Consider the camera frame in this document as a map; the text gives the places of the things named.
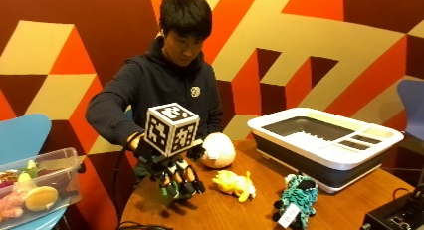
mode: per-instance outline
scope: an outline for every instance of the red wall pattern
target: red wall pattern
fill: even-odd
[[[125,59],[147,49],[159,2],[0,0],[0,120],[48,113],[53,128],[42,152],[73,146],[82,156],[83,200],[66,210],[78,229],[117,226],[111,180],[119,149],[105,147],[83,111]],[[393,90],[400,79],[424,79],[422,5],[424,0],[215,0],[204,52],[218,77],[224,133],[247,137],[238,118],[299,106],[402,129]],[[60,47],[40,41],[49,37]],[[119,172],[121,209],[134,161],[127,155]]]

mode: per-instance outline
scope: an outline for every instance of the black hoodie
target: black hoodie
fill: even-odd
[[[102,91],[93,96],[86,120],[98,135],[123,146],[134,132],[143,132],[147,108],[178,103],[200,117],[196,138],[220,132],[220,103],[212,67],[203,53],[186,67],[178,67],[162,53],[163,37],[158,37],[145,55],[125,62]],[[191,93],[191,88],[200,90]],[[123,111],[131,106],[133,119]]]

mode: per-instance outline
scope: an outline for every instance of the blue chair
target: blue chair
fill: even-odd
[[[52,122],[42,114],[22,115],[0,121],[0,164],[38,155],[49,135]],[[14,230],[44,230],[54,228],[66,208],[17,226]]]
[[[400,146],[424,156],[424,81],[401,80],[397,84],[397,94],[406,111],[405,140]],[[420,171],[418,184],[422,183],[424,166],[422,169],[402,170]]]
[[[405,132],[424,141],[424,81],[401,80],[397,93],[406,110]]]

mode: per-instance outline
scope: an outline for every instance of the young man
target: young man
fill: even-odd
[[[111,144],[138,148],[147,108],[178,103],[200,117],[196,139],[220,132],[220,104],[212,67],[203,58],[212,11],[206,0],[162,0],[162,35],[129,59],[91,98],[86,120]],[[133,119],[125,115],[131,106]]]

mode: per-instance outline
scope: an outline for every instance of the robotic hand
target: robotic hand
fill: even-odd
[[[195,141],[194,147],[187,150],[187,158],[196,161],[203,156],[203,153],[202,145]],[[159,181],[163,196],[187,199],[195,193],[202,194],[206,191],[194,168],[179,154],[165,157],[141,140],[138,148],[134,151],[134,156],[139,161],[139,165],[151,176],[151,180]]]

